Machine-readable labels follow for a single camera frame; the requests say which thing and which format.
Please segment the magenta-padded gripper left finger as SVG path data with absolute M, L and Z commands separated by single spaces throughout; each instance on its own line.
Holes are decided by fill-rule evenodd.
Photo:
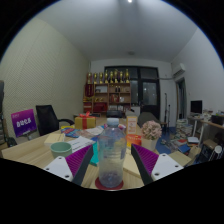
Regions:
M 81 185 L 92 156 L 93 146 L 88 145 L 67 157 L 56 157 L 44 170 L 76 185 Z

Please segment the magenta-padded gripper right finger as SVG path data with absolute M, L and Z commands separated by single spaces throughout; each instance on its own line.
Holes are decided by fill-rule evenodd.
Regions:
M 136 144 L 131 145 L 131 155 L 145 185 L 182 169 L 182 166 L 168 154 L 156 154 Z

